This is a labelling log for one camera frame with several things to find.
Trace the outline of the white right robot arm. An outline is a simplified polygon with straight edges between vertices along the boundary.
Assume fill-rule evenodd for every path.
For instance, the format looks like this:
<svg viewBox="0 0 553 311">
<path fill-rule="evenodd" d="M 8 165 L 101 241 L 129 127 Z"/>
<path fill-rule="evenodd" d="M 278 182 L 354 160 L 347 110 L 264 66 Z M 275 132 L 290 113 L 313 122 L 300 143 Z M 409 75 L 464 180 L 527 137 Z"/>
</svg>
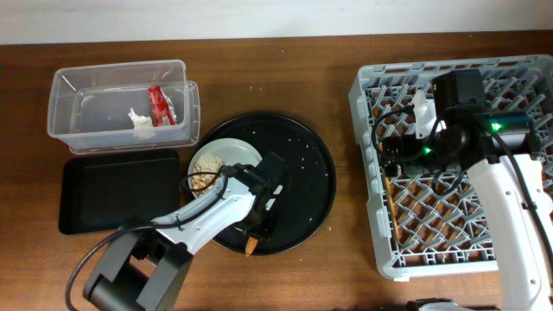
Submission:
<svg viewBox="0 0 553 311">
<path fill-rule="evenodd" d="M 540 142 L 523 112 L 447 108 L 416 117 L 425 134 L 401 136 L 381 158 L 425 163 L 435 175 L 449 166 L 467 173 L 486 216 L 505 310 L 552 308 L 552 199 L 543 188 Z"/>
</svg>

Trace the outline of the red snack wrapper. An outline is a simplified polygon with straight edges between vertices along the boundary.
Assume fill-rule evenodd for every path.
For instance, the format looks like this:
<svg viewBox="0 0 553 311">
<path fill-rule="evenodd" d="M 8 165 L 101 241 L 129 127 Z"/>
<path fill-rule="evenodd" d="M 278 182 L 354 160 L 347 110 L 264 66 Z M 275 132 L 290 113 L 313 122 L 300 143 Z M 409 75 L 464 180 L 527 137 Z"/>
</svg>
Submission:
<svg viewBox="0 0 553 311">
<path fill-rule="evenodd" d="M 147 89 L 155 127 L 175 125 L 176 115 L 160 86 Z"/>
</svg>

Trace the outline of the orange carrot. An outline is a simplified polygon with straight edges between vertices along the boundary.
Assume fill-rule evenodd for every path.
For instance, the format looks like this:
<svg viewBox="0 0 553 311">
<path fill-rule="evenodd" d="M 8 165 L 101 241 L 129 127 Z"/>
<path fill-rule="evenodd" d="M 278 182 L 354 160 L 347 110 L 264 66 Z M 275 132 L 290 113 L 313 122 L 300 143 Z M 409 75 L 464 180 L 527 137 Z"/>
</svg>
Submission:
<svg viewBox="0 0 553 311">
<path fill-rule="evenodd" d="M 248 240 L 247 240 L 247 243 L 246 243 L 246 246 L 245 246 L 245 256 L 246 257 L 249 257 L 254 253 L 254 251 L 257 248 L 258 242 L 259 242 L 259 240 L 257 238 L 248 237 Z"/>
</svg>

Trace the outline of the white tissue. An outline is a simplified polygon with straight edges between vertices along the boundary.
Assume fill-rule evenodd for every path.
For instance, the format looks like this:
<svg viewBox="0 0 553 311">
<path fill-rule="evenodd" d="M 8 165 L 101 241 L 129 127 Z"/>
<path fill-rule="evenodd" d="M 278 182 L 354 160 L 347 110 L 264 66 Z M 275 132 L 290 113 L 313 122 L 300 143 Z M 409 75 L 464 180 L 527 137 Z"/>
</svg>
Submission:
<svg viewBox="0 0 553 311">
<path fill-rule="evenodd" d="M 133 108 L 130 108 L 128 116 L 134 126 L 133 136 L 139 139 L 149 139 L 156 134 L 151 117 L 137 115 Z"/>
</svg>

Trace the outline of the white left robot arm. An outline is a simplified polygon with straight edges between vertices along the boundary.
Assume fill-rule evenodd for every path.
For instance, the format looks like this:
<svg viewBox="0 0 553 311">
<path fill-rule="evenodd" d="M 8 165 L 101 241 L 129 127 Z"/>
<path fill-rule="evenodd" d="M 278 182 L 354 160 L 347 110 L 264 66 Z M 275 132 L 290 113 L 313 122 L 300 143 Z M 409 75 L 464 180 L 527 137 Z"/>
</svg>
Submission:
<svg viewBox="0 0 553 311">
<path fill-rule="evenodd" d="M 77 263 L 64 291 L 73 310 L 77 276 L 98 252 L 103 253 L 83 288 L 100 310 L 170 310 L 194 255 L 232 225 L 246 231 L 268 217 L 287 170 L 263 159 L 258 165 L 225 165 L 210 173 L 201 196 L 180 209 L 140 225 L 127 225 L 100 240 Z"/>
</svg>

